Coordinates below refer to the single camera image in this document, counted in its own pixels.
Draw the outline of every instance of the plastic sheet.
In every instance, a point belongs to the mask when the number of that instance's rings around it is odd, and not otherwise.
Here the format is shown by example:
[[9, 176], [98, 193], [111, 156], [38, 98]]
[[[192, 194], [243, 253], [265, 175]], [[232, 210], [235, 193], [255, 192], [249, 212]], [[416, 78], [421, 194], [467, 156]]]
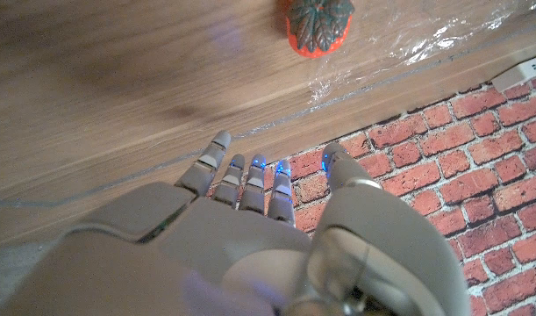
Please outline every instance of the plastic sheet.
[[[382, 72], [443, 52], [456, 54], [467, 49], [477, 34], [488, 36], [508, 19], [536, 10], [534, 0], [353, 2], [356, 12], [346, 45], [316, 61], [311, 104], [323, 103], [334, 90], [348, 84], [362, 87]], [[366, 57], [361, 65], [360, 55]], [[358, 67], [352, 75], [351, 69]]]

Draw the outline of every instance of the floor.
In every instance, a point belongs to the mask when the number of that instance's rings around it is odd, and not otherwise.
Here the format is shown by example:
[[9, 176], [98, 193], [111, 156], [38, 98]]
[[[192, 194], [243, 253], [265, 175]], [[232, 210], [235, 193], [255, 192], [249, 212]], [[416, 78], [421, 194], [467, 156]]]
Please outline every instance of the floor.
[[[484, 83], [335, 141], [447, 237], [473, 315], [536, 315], [536, 79], [504, 94]], [[323, 146], [287, 158], [307, 233], [330, 197]], [[53, 244], [0, 249], [0, 303]]]

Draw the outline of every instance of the orange pumpkin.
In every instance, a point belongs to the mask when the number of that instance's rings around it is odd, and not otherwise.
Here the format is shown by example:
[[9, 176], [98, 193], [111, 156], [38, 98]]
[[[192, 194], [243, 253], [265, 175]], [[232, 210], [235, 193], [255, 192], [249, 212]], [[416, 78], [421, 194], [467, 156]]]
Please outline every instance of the orange pumpkin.
[[346, 39], [352, 13], [350, 0], [295, 0], [287, 9], [289, 44], [304, 57], [329, 54]]

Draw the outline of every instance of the electrical outlet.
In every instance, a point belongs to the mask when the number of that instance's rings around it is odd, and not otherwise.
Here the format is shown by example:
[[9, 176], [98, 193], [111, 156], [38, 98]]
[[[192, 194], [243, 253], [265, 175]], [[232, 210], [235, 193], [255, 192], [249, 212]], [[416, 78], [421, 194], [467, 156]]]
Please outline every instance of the electrical outlet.
[[502, 92], [518, 84], [526, 83], [534, 77], [536, 77], [536, 57], [528, 61], [523, 61], [517, 66], [505, 71], [492, 79], [492, 83], [498, 91]]

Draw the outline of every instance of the mechanical finger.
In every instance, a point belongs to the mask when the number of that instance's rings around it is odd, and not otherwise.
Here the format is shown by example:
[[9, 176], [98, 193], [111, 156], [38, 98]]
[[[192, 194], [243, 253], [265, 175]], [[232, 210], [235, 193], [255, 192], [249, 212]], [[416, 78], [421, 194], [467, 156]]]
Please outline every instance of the mechanical finger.
[[231, 134], [227, 131], [219, 132], [201, 156], [197, 158], [174, 185], [190, 190], [198, 196], [204, 196], [211, 186], [211, 182], [215, 177], [215, 173], [217, 173], [218, 167], [230, 143]]
[[257, 154], [248, 170], [247, 184], [240, 200], [239, 210], [264, 214], [264, 169], [266, 158]]
[[232, 208], [236, 206], [236, 200], [239, 197], [240, 179], [244, 170], [244, 156], [236, 154], [229, 168], [226, 169], [225, 176], [218, 185], [213, 199], [221, 203], [230, 205]]
[[274, 188], [268, 205], [268, 217], [295, 226], [295, 213], [291, 199], [291, 166], [281, 161], [275, 169]]
[[326, 172], [332, 191], [360, 184], [381, 189], [381, 185], [338, 143], [328, 144], [322, 152], [322, 170]]

